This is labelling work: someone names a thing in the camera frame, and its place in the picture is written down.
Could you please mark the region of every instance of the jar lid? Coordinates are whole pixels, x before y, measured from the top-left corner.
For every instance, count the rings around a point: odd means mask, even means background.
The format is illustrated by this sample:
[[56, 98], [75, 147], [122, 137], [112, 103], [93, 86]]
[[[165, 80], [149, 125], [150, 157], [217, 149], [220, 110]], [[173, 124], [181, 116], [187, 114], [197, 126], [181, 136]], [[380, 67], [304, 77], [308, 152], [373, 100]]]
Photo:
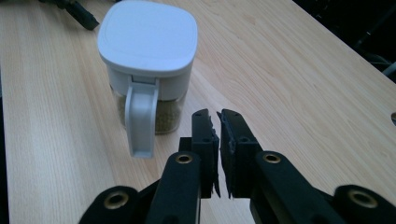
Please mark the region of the jar lid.
[[112, 69], [142, 77], [173, 77], [187, 69], [197, 48], [194, 17], [178, 7], [121, 1], [106, 14], [99, 53]]

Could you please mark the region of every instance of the jar handle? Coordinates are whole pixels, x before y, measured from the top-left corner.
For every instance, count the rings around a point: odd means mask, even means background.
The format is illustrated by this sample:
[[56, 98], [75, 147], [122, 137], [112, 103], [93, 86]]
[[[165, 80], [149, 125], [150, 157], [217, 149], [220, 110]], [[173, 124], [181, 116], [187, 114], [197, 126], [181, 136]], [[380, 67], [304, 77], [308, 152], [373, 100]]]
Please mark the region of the jar handle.
[[133, 157], [151, 158], [154, 149], [158, 78], [155, 84], [130, 81], [125, 102], [125, 126]]

